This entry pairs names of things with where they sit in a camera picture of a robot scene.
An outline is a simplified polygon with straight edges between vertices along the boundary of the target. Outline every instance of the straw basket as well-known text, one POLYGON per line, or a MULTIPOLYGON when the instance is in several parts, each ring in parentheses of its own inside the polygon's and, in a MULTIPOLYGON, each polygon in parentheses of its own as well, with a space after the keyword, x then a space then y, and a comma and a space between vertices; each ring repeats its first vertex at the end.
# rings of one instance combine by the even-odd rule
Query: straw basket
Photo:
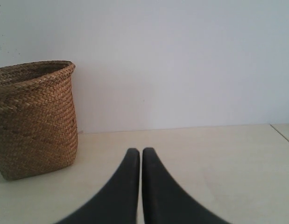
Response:
POLYGON ((44 174, 74 162, 74 69, 68 61, 0 68, 0 172, 5 179, 44 174))

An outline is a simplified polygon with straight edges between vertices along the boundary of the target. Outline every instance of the white table surface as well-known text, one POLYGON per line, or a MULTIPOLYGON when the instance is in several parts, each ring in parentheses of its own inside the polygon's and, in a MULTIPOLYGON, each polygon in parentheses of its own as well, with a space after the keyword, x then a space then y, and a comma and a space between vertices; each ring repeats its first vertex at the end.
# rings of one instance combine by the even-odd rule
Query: white table surface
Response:
POLYGON ((72 166, 13 182, 0 175, 0 224, 48 224, 70 214, 129 147, 154 147, 192 197, 231 223, 289 224, 289 142, 270 125, 81 134, 72 166))

